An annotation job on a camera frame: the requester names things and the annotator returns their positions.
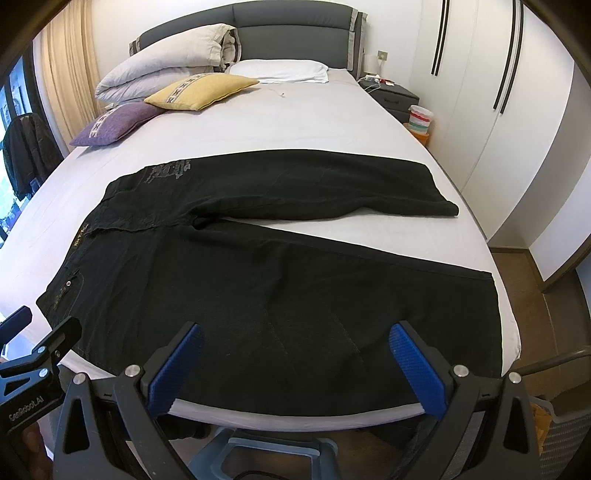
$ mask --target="curtain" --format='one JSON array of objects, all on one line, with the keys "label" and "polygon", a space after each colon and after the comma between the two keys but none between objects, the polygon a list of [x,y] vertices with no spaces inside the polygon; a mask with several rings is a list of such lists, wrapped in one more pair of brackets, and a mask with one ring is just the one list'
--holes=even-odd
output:
[{"label": "curtain", "polygon": [[91,0],[72,0],[41,32],[41,59],[47,97],[68,148],[100,114],[99,83],[92,37]]}]

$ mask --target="bed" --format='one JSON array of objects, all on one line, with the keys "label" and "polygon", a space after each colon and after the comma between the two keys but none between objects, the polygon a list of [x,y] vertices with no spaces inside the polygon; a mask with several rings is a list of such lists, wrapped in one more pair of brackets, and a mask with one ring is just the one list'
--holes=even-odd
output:
[{"label": "bed", "polygon": [[[120,176],[155,163],[253,150],[305,148],[376,155],[425,164],[442,195],[458,205],[459,215],[423,218],[359,210],[330,220],[247,221],[491,272],[501,314],[502,372],[507,372],[519,357],[521,345],[499,272],[478,224],[443,170],[357,84],[363,19],[363,14],[344,5],[266,0],[189,15],[140,36],[130,47],[132,53],[187,28],[227,22],[238,27],[243,58],[322,61],[330,67],[329,82],[257,85],[199,113],[167,112],[111,146],[75,149],[33,197],[0,250],[4,273],[0,312],[7,315],[22,305],[30,306],[34,317],[25,336],[37,343],[48,333],[49,324],[35,301],[60,268],[84,218],[100,202],[106,186]],[[301,38],[314,41],[294,41]],[[319,39],[330,43],[328,50],[318,45]],[[75,372],[88,372],[92,378],[109,376],[74,352],[68,353],[63,363]],[[339,417],[279,417],[183,400],[175,401],[171,409],[173,414],[205,423],[284,432],[352,429],[422,412],[420,404],[409,404]]]}]

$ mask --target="white wardrobe door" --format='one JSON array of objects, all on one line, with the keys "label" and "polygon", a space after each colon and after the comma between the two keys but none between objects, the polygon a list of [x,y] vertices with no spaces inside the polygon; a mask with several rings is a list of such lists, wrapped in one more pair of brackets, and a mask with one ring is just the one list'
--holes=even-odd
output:
[{"label": "white wardrobe door", "polygon": [[420,105],[435,114],[429,142],[429,150],[435,157],[441,149],[462,87],[478,10],[476,0],[449,0],[446,38],[439,74],[435,76],[431,71],[444,1],[423,0],[417,51],[409,85],[411,91],[420,97]]},{"label": "white wardrobe door", "polygon": [[452,120],[433,156],[461,191],[486,145],[511,42],[513,0],[480,0],[472,51]]},{"label": "white wardrobe door", "polygon": [[526,8],[511,96],[462,191],[488,239],[540,169],[564,115],[573,69],[560,40]]}]

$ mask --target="cushion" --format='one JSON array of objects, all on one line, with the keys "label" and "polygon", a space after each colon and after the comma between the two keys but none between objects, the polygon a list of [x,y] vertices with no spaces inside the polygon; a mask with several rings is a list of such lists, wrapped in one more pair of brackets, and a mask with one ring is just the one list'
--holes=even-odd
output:
[{"label": "cushion", "polygon": [[261,83],[329,81],[328,67],[314,60],[242,60],[226,72],[256,78]]},{"label": "cushion", "polygon": [[70,142],[74,147],[109,145],[131,133],[164,110],[144,102],[118,105],[94,119]]},{"label": "cushion", "polygon": [[173,82],[198,73],[213,72],[213,67],[169,67],[148,73],[130,82],[109,87],[97,95],[105,103],[123,103],[130,100],[144,100]]},{"label": "cushion", "polygon": [[[95,97],[104,102],[113,102],[115,101],[113,95],[121,95],[117,92],[121,89],[120,87],[146,75],[153,77],[160,71],[163,71],[164,75],[169,75],[174,74],[175,71],[178,73],[177,69],[202,68],[197,72],[185,72],[184,77],[181,78],[186,78],[195,73],[212,72],[214,69],[225,70],[240,60],[240,55],[240,41],[233,26],[215,24],[192,28],[163,38],[117,65],[99,82]],[[148,95],[181,78],[170,78],[168,83],[161,85]],[[130,98],[124,95],[118,101]]]},{"label": "cushion", "polygon": [[257,83],[240,75],[201,73],[175,82],[144,101],[169,110],[201,110]]}]

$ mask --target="mattress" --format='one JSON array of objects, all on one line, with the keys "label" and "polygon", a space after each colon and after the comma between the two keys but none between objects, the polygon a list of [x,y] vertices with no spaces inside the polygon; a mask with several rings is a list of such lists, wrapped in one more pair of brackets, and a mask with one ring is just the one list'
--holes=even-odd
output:
[{"label": "mattress", "polygon": [[[413,160],[427,165],[442,195],[459,207],[456,218],[384,215],[371,210],[305,222],[246,220],[269,228],[489,271],[501,314],[503,373],[521,344],[501,277],[485,239],[454,185],[427,150],[379,106],[346,70],[329,82],[257,85],[202,112],[167,112],[108,147],[75,149],[41,186],[0,250],[0,312],[33,311],[24,335],[33,344],[50,327],[35,301],[60,268],[84,218],[106,186],[145,166],[182,158],[250,150],[311,148]],[[63,363],[91,378],[110,376],[74,352]],[[416,416],[420,404],[341,417],[277,417],[176,400],[171,413],[206,423],[275,431],[351,429]]]}]

